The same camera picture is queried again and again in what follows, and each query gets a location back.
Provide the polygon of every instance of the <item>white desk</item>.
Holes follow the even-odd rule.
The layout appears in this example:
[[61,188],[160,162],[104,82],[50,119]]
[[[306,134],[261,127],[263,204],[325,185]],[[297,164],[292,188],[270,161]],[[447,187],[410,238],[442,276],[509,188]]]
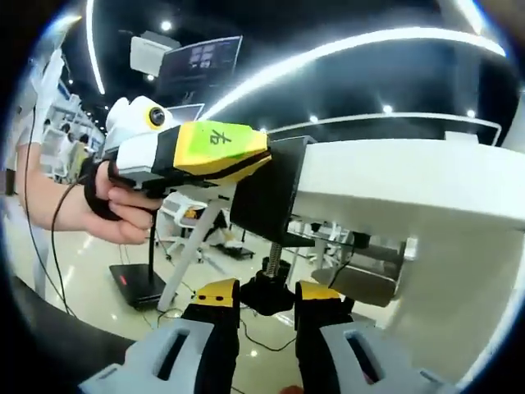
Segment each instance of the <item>white desk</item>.
[[[293,214],[393,240],[418,239],[386,331],[409,348],[416,365],[457,381],[495,331],[523,259],[523,174],[525,155],[480,144],[313,144]],[[180,192],[206,201],[231,197],[235,187]],[[164,300],[171,300],[175,288],[166,291],[172,294]],[[166,308],[161,299],[159,309]]]

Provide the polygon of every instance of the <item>person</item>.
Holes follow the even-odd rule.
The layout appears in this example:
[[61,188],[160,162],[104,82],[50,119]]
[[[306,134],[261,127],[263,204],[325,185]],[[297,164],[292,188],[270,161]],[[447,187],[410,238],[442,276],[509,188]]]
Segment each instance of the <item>person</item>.
[[[59,185],[40,170],[43,123],[49,97],[57,90],[58,77],[43,84],[44,71],[59,50],[66,32],[44,36],[35,46],[30,71],[16,97],[11,127],[7,130],[7,167],[16,169],[15,183],[19,200],[29,220],[51,229],[53,214],[68,186]],[[96,195],[109,201],[109,208],[121,220],[108,221],[95,214],[84,197],[84,187],[76,186],[65,198],[55,224],[57,231],[87,231],[92,236],[117,244],[142,244],[152,226],[147,210],[160,208],[162,201],[114,185],[108,177],[108,162],[102,163],[95,176]]]

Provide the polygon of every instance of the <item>wrist strap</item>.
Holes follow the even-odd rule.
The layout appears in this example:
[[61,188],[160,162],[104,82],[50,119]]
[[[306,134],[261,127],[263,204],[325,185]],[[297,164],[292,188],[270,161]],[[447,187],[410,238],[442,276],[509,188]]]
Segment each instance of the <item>wrist strap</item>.
[[102,163],[104,162],[97,163],[89,169],[84,185],[84,197],[88,203],[88,206],[97,216],[101,217],[102,219],[116,222],[121,220],[121,218],[109,208],[109,201],[97,197],[97,172]]

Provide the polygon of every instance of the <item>tiled floor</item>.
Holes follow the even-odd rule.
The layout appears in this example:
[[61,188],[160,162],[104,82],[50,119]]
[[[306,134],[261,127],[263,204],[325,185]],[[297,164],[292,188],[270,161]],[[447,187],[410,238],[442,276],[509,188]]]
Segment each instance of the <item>tiled floor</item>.
[[[7,248],[16,274],[31,287],[34,286],[32,264],[35,252],[30,243],[27,222],[21,217],[17,201],[9,201],[11,210],[18,209],[19,214],[6,220]],[[81,232],[57,233],[57,257],[66,288],[69,306],[83,321],[97,328],[129,337],[134,340],[144,338],[157,326],[158,312],[137,312],[125,303],[118,292],[109,273],[112,264],[147,262],[148,247],[119,246],[94,239]],[[262,258],[269,252],[269,244],[254,236],[247,236],[246,247],[255,252],[253,260],[236,261],[216,250],[209,250],[208,256],[226,272],[219,273],[207,263],[192,263],[184,277],[185,283],[192,289],[199,288],[208,282],[226,277],[237,277],[241,282],[248,281],[259,269]],[[161,247],[155,250],[155,271],[168,279],[172,264],[177,264],[178,254],[173,255],[172,262],[165,259]],[[283,258],[289,259],[290,252],[283,252]],[[58,284],[57,271],[51,252],[48,258],[49,273]],[[293,281],[309,279],[313,267],[299,259]],[[174,307],[184,309],[189,303],[191,292],[184,286],[178,290]],[[51,286],[47,285],[46,300],[63,309],[62,302]],[[386,319],[387,310],[357,304],[355,311],[359,314],[381,321]],[[169,317],[178,313],[171,311],[161,318],[160,324],[166,323]],[[249,335],[271,347],[281,347],[294,338],[293,312],[278,314],[274,317],[256,316],[251,310],[243,310],[241,317],[248,325]],[[301,385],[299,368],[294,356],[294,346],[275,353],[248,341],[244,331],[239,331],[240,356],[234,376],[234,386],[246,394],[278,393],[283,387]]]

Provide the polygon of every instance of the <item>curved ceiling light strip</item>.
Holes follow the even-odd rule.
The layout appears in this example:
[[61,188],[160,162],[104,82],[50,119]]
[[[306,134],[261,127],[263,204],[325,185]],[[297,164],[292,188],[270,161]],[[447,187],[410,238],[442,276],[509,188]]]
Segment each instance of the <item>curved ceiling light strip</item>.
[[85,29],[86,36],[88,38],[89,60],[91,61],[91,68],[93,68],[98,91],[100,94],[105,94],[106,91],[104,90],[104,85],[100,76],[100,70],[98,69],[97,57],[95,56],[95,47],[93,44],[93,7],[94,0],[88,0],[85,6]]
[[378,30],[372,33],[355,35],[346,39],[340,39],[333,43],[324,44],[305,53],[289,57],[282,62],[265,67],[213,104],[210,109],[200,117],[200,119],[206,120],[217,115],[224,108],[235,103],[247,94],[250,94],[265,85],[271,84],[282,76],[290,74],[292,71],[295,71],[320,57],[325,57],[332,55],[333,53],[360,47],[362,45],[401,39],[443,39],[446,41],[471,44],[503,57],[506,56],[504,49],[499,44],[475,34],[435,27],[406,27],[391,30]]

